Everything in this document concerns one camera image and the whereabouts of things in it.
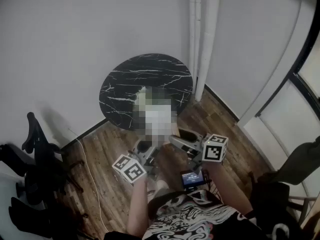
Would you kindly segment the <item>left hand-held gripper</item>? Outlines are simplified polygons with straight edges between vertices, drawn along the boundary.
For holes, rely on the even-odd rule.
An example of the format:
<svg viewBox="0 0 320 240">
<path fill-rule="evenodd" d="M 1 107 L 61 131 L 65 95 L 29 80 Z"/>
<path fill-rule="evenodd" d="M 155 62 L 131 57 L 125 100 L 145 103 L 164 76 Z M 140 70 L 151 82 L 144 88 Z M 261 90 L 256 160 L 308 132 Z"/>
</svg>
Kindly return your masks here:
<svg viewBox="0 0 320 240">
<path fill-rule="evenodd" d="M 142 176 L 156 178 L 156 157 L 160 148 L 151 146 L 145 151 L 145 142 L 139 139 L 127 153 L 115 152 L 112 168 L 127 182 L 133 184 Z"/>
</svg>

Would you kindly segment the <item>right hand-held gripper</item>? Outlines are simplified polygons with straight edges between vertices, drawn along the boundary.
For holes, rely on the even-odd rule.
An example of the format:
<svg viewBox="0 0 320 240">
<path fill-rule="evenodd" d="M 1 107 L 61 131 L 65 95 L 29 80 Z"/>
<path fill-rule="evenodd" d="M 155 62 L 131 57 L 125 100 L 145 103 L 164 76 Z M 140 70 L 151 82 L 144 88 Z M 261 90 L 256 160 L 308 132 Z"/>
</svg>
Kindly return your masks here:
<svg viewBox="0 0 320 240">
<path fill-rule="evenodd" d="M 203 136 L 189 129 L 179 128 L 179 136 L 170 136 L 169 142 L 187 153 L 188 166 L 193 171 L 202 168 L 202 162 L 221 163 L 227 153 L 229 138 L 218 134 Z"/>
</svg>

